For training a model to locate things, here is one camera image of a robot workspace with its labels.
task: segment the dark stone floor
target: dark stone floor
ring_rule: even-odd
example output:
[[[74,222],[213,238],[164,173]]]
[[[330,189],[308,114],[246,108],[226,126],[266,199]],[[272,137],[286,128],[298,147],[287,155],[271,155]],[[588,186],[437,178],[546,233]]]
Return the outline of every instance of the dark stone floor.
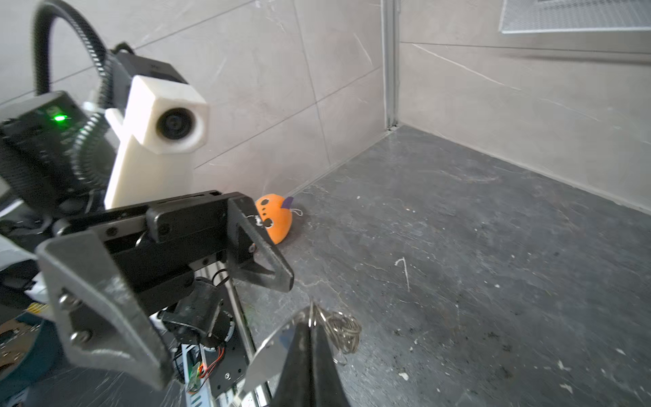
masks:
[[[352,405],[651,405],[650,216],[407,127],[294,202],[293,291],[238,291],[258,344],[356,316]]]

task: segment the tile wall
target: tile wall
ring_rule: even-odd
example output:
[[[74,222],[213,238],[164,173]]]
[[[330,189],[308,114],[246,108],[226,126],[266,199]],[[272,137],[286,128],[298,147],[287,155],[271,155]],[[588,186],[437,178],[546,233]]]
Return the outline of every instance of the tile wall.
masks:
[[[402,0],[399,119],[651,212],[651,33],[502,35],[502,0]]]
[[[379,140],[380,0],[68,0],[113,46],[171,63],[210,103],[194,190],[286,194]],[[0,105],[33,89],[35,0],[0,0]],[[53,89],[97,78],[72,30],[53,29]]]

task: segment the camera lens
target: camera lens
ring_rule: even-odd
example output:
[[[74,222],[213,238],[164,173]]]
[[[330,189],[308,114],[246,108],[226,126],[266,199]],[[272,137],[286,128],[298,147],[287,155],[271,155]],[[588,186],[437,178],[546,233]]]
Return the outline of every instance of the camera lens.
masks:
[[[177,107],[166,111],[158,119],[158,131],[170,140],[180,140],[192,131],[193,119],[189,110]]]

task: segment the screw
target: screw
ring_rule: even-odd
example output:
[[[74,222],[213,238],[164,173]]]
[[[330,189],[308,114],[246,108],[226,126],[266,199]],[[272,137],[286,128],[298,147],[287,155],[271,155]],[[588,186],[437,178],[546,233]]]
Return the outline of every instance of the screw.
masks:
[[[73,311],[79,307],[79,304],[81,304],[79,298],[72,294],[65,293],[61,294],[61,297],[59,297],[59,305],[64,311]]]
[[[90,331],[76,331],[70,336],[70,342],[73,345],[81,345],[90,339]]]

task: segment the pumpkin plush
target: pumpkin plush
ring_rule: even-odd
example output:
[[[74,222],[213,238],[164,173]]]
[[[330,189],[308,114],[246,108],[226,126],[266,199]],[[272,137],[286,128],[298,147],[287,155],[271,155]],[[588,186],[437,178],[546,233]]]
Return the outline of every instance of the pumpkin plush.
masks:
[[[294,201],[293,197],[283,198],[271,193],[255,203],[262,224],[267,228],[267,233],[274,244],[282,242],[292,226],[292,201]]]

